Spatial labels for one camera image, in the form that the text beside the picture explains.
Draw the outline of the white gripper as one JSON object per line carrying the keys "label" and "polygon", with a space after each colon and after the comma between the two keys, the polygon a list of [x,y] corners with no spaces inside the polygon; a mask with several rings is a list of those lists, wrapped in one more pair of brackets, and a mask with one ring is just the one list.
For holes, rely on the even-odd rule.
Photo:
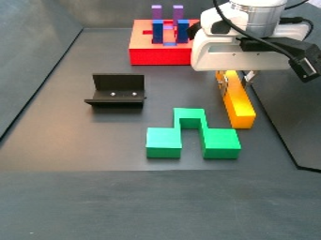
{"label": "white gripper", "polygon": [[[201,13],[200,22],[191,28],[193,45],[191,64],[195,70],[249,70],[244,86],[253,84],[256,70],[291,67],[290,57],[249,38],[261,38],[291,55],[310,33],[306,23],[282,23],[286,3],[225,3]],[[229,89],[225,71],[216,72],[221,95]]]}

